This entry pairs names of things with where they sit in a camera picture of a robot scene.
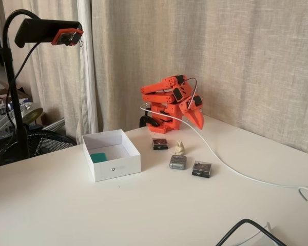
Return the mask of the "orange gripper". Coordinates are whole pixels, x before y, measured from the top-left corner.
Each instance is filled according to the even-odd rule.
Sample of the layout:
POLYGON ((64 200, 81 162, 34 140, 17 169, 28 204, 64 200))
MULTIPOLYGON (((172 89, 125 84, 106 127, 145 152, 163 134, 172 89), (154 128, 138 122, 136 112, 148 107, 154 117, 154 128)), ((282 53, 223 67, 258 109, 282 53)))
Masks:
POLYGON ((204 116, 202 113, 203 101, 200 95, 195 94, 189 96, 186 100, 179 103, 179 108, 182 114, 186 114, 186 117, 198 128, 203 129, 204 116))

